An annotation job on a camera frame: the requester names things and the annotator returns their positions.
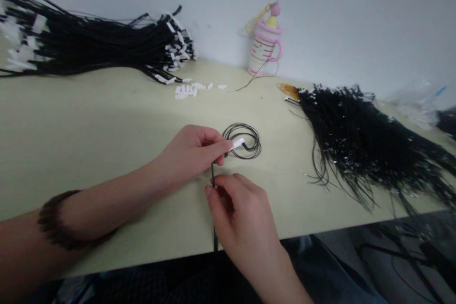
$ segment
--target forearm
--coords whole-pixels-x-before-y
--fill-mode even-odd
[[[95,240],[166,196],[165,179],[152,161],[66,199],[62,221],[77,239]]]
[[[0,223],[0,302],[15,303],[62,273],[88,250],[66,251],[39,230],[39,210]]]
[[[299,303],[313,301],[299,280],[288,253],[283,250],[279,271],[263,273],[252,279],[251,284],[265,304]]]
[[[73,195],[62,203],[63,225],[78,240],[95,240],[165,195],[153,162]],[[52,245],[37,223],[40,210],[0,223],[0,302],[14,302],[70,267],[90,248]]]

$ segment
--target left hand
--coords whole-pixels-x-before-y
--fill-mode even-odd
[[[233,147],[213,128],[187,125],[171,140],[152,162],[159,167],[168,190],[176,190],[198,177],[217,161],[223,165],[224,154]]]

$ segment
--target white wall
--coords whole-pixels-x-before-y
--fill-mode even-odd
[[[245,67],[240,29],[274,0],[53,0],[66,9],[131,18],[183,5],[202,58]],[[456,93],[456,0],[280,0],[285,53],[278,74],[330,86],[359,83],[385,97],[415,78]],[[275,65],[268,70],[275,72]]]

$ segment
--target bracelet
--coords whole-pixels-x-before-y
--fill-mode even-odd
[[[50,240],[53,245],[59,245],[68,251],[74,249],[81,250],[85,247],[96,247],[109,240],[117,231],[117,229],[114,229],[108,234],[93,241],[82,241],[72,238],[71,231],[64,226],[60,219],[60,209],[62,207],[62,202],[65,199],[80,191],[81,190],[72,190],[54,196],[43,205],[43,208],[39,213],[39,229],[45,233],[46,239]]]

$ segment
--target pink toy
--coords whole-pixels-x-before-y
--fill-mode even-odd
[[[277,26],[277,16],[280,14],[280,4],[277,1],[271,7],[271,16],[265,21],[258,22],[255,28],[255,40],[250,53],[248,73],[253,76],[262,76],[261,69],[268,62],[276,62],[283,55],[283,45],[280,39],[282,29]],[[279,54],[272,58],[276,44],[279,45]]]

